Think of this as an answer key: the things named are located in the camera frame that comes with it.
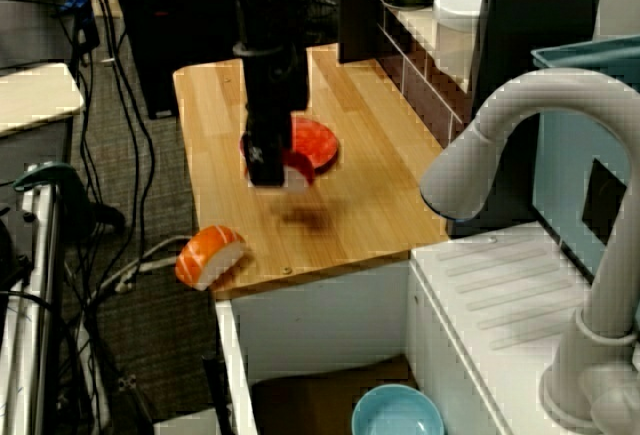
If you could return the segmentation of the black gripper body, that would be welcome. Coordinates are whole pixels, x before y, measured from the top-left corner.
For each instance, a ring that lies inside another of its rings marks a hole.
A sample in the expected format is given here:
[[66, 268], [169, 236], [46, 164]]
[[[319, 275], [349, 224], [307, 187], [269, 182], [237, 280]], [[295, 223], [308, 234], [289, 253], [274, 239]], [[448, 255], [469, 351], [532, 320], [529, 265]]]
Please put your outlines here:
[[247, 128], [290, 128], [293, 112], [309, 102], [309, 68], [303, 44], [286, 42], [255, 49], [237, 42], [233, 53], [242, 60]]

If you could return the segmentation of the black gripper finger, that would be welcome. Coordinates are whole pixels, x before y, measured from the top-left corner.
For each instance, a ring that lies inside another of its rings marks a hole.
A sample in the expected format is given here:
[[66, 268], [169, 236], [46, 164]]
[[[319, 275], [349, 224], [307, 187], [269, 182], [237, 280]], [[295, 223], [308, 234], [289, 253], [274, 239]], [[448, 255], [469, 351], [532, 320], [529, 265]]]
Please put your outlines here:
[[283, 113], [280, 117], [278, 133], [282, 148], [291, 152], [293, 150], [293, 124], [290, 113]]
[[245, 132], [245, 162], [254, 186], [275, 188], [284, 184], [282, 153], [278, 135], [261, 130]]

